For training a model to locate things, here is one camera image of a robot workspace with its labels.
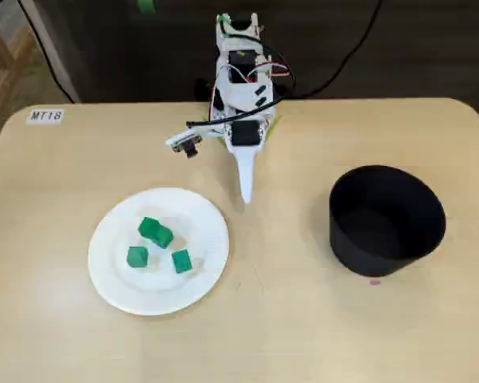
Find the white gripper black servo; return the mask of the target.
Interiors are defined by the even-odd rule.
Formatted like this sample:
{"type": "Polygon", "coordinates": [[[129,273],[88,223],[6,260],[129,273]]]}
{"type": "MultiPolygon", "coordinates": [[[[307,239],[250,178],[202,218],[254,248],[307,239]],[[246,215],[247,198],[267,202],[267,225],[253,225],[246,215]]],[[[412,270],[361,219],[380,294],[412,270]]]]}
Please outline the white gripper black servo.
{"type": "Polygon", "coordinates": [[[272,122],[270,118],[256,117],[227,123],[224,128],[224,143],[236,159],[240,191],[246,204],[252,199],[255,158],[266,143],[272,122]]]}

